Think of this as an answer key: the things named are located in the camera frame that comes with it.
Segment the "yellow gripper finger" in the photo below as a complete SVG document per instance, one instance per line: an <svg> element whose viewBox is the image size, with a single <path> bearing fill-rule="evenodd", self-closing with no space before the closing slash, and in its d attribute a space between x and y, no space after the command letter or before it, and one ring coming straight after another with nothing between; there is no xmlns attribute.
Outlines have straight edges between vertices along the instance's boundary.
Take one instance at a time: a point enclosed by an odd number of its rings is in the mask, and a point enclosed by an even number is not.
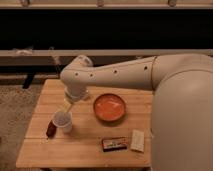
<svg viewBox="0 0 213 171"><path fill-rule="evenodd" d="M72 103L69 103L68 101L64 101L64 102L63 102L63 105L62 105L63 111L64 111L65 113L69 112L70 109L72 108L72 106L73 106Z"/></svg>

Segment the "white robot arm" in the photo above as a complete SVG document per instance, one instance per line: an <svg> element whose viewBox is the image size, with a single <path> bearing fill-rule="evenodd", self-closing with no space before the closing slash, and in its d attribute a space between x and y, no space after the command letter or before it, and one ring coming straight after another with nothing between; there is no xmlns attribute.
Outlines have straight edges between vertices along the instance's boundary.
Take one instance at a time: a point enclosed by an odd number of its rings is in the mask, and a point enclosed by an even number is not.
<svg viewBox="0 0 213 171"><path fill-rule="evenodd" d="M213 57L160 55L95 67L79 55L60 79L70 102L89 86L153 92L151 171L213 171Z"/></svg>

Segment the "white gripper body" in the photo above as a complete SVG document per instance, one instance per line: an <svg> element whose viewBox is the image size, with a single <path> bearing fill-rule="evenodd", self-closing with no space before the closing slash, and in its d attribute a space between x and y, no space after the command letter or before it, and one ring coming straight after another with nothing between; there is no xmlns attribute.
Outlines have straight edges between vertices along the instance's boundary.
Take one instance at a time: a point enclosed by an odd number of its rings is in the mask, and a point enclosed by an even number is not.
<svg viewBox="0 0 213 171"><path fill-rule="evenodd" d="M88 97L89 92L85 86L65 88L65 98L70 103L75 103L80 100L86 100Z"/></svg>

